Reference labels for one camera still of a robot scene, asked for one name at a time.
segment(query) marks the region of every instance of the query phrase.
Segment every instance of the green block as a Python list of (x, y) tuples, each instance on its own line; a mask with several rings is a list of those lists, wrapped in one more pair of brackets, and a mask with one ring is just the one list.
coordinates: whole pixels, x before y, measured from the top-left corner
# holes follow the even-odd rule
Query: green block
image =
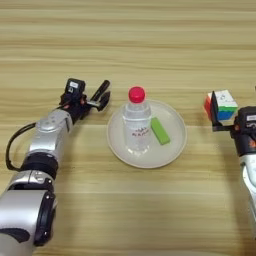
[(157, 117), (151, 119), (151, 128), (161, 145), (167, 144), (171, 141)]

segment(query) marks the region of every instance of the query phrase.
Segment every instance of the bottle label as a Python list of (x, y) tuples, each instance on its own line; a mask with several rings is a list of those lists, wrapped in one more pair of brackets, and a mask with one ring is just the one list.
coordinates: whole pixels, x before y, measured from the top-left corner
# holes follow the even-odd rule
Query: bottle label
[(150, 143), (149, 127), (126, 127), (126, 144), (128, 148), (135, 150), (145, 150)]

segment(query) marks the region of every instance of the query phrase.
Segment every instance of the wood grain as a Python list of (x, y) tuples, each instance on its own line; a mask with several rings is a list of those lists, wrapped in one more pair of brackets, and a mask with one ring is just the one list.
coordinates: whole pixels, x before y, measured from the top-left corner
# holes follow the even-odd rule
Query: wood grain
[[(56, 106), (67, 78), (86, 80), (89, 95), (112, 83), (108, 110), (70, 138), (54, 238), (35, 255), (255, 255), (233, 141), (202, 109), (212, 89), (255, 104), (255, 12), (253, 0), (0, 2), (1, 191), (8, 138)], [(134, 84), (187, 125), (183, 154), (161, 169), (127, 166), (107, 146), (108, 119)], [(13, 148), (16, 164), (31, 136)]]

